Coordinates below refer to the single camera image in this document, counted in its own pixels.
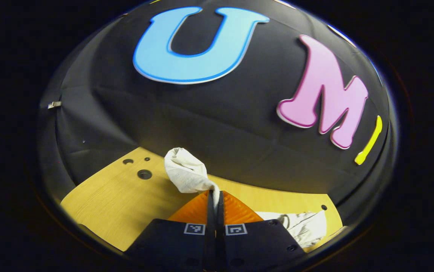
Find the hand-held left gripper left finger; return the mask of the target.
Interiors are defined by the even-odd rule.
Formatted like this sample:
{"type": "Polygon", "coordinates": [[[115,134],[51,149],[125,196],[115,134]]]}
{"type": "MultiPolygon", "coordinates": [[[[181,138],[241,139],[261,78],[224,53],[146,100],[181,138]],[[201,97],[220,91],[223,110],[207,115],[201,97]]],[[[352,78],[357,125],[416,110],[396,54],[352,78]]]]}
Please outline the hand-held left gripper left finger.
{"type": "Polygon", "coordinates": [[[203,205],[204,224],[154,219],[126,250],[146,270],[216,270],[213,191],[203,205]]]}

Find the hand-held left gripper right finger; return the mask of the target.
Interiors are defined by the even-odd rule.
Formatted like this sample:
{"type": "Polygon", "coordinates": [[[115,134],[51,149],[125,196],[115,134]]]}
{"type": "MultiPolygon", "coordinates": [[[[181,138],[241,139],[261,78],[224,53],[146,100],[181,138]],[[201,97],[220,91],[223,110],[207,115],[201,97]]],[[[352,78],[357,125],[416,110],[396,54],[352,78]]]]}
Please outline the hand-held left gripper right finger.
{"type": "Polygon", "coordinates": [[[221,191],[216,216],[217,270],[273,270],[306,255],[277,220],[230,223],[230,215],[249,214],[229,193],[221,191]]]}

